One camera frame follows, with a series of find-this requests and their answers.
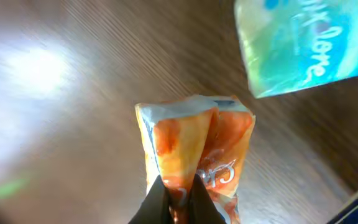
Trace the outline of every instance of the snack bag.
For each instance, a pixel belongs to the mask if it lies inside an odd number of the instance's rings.
[[[161,175],[173,215],[185,223],[186,203],[200,175],[226,223],[239,223],[236,189],[255,118],[239,100],[192,96],[159,105],[138,104],[147,192]]]
[[[358,76],[358,0],[236,0],[256,97]]]

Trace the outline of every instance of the wood grain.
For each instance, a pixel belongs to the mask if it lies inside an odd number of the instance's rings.
[[[1,216],[127,223],[145,197],[134,105],[203,94],[237,95],[257,116],[242,222],[329,220],[358,189],[358,78],[256,100],[232,4],[0,0]],[[67,65],[48,91],[8,63],[31,49]]]

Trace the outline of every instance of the brown wooden surface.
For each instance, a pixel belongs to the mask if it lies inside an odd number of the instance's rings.
[[[329,220],[358,189],[358,78],[254,99],[232,12],[218,0],[0,0],[0,214],[128,222],[145,197],[134,105],[200,93],[237,95],[257,116],[243,223]],[[68,66],[48,92],[7,63],[39,47]]]

